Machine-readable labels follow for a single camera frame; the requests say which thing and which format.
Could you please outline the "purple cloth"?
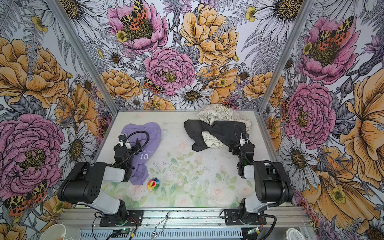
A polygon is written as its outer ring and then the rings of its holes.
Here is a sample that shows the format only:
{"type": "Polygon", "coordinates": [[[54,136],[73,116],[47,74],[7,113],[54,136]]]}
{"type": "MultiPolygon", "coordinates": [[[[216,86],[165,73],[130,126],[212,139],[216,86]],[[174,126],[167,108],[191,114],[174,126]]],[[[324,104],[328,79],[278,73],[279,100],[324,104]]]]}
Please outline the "purple cloth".
{"type": "Polygon", "coordinates": [[[124,126],[121,134],[128,137],[137,131],[147,132],[150,136],[148,143],[144,146],[141,152],[133,157],[132,161],[132,165],[135,169],[132,171],[129,181],[133,185],[140,186],[145,183],[149,176],[146,163],[160,145],[162,130],[157,123],[147,123],[144,125],[129,124],[124,126]]]}

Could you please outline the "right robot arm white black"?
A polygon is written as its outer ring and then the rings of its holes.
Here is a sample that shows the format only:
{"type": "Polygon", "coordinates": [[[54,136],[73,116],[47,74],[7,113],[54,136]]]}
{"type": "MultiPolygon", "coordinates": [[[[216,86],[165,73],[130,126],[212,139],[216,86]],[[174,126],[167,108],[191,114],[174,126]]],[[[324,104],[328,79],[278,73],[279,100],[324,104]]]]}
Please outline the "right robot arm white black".
{"type": "Polygon", "coordinates": [[[233,132],[229,152],[238,157],[238,174],[254,182],[255,192],[241,200],[239,212],[232,217],[243,225],[265,224],[262,214],[266,210],[292,201],[289,177],[282,163],[254,160],[256,146],[249,141],[249,135],[244,133],[239,123],[234,124],[233,132]]]}

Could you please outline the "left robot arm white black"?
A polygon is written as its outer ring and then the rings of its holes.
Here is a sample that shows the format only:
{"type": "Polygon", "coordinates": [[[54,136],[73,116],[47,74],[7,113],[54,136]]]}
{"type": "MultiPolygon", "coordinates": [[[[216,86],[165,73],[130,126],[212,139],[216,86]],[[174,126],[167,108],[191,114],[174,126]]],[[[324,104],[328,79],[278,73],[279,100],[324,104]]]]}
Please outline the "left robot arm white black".
{"type": "Polygon", "coordinates": [[[82,205],[101,214],[102,226],[138,226],[142,214],[127,211],[125,202],[102,191],[102,183],[127,183],[137,167],[133,163],[148,144],[150,135],[136,131],[128,136],[120,135],[120,143],[114,146],[115,163],[77,163],[58,190],[62,202],[82,205]]]}

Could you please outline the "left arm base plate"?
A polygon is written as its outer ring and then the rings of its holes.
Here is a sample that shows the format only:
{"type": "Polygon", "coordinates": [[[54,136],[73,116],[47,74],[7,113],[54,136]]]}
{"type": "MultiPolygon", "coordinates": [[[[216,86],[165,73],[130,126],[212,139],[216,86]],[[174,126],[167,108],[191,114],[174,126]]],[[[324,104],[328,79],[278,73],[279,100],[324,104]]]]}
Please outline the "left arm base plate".
{"type": "Polygon", "coordinates": [[[142,225],[144,210],[127,210],[125,215],[119,213],[105,215],[101,218],[100,227],[136,227],[142,225]]]}

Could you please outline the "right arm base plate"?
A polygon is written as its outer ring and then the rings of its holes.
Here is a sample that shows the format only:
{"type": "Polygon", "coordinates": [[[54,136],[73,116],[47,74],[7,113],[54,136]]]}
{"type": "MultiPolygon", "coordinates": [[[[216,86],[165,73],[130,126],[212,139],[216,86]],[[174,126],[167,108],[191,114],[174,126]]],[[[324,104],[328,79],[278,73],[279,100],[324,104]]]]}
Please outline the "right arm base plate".
{"type": "Polygon", "coordinates": [[[264,216],[241,213],[238,209],[224,209],[220,216],[225,220],[226,226],[261,226],[267,223],[264,216]]]}

